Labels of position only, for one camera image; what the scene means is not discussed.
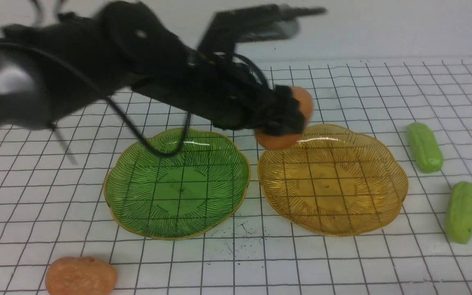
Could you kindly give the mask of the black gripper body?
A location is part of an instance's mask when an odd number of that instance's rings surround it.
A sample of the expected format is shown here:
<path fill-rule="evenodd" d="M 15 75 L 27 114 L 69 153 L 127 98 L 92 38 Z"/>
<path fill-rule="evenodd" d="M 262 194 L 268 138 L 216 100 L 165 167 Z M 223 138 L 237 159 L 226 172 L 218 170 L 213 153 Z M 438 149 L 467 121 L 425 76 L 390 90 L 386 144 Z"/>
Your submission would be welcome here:
<path fill-rule="evenodd" d="M 240 54 L 201 58 L 182 78 L 145 78 L 135 82 L 132 90 L 221 129 L 255 129 L 277 117 L 275 95 L 265 75 Z"/>

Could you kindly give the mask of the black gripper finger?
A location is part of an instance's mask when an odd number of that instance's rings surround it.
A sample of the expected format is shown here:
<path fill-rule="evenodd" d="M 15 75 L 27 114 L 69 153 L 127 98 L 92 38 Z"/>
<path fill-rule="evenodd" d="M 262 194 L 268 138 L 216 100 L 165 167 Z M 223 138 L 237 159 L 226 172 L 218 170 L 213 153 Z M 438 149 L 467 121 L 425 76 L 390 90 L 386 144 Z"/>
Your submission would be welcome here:
<path fill-rule="evenodd" d="M 268 136 L 303 133 L 306 117 L 300 107 L 300 102 L 294 97 L 293 88 L 276 85 L 273 90 L 273 101 L 265 108 L 263 133 Z"/>

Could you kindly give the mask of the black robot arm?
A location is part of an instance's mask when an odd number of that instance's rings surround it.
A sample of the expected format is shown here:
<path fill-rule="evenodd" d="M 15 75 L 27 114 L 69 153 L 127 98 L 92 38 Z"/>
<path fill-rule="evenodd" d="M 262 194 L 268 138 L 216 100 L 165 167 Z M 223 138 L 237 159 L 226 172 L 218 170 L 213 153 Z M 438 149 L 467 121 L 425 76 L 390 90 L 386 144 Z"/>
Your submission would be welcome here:
<path fill-rule="evenodd" d="M 302 133 L 290 86 L 270 88 L 238 43 L 290 39 L 298 8 L 216 12 L 189 48 L 142 2 L 113 1 L 92 17 L 60 14 L 46 27 L 8 25 L 0 39 L 0 127 L 46 129 L 125 87 L 220 129 Z"/>

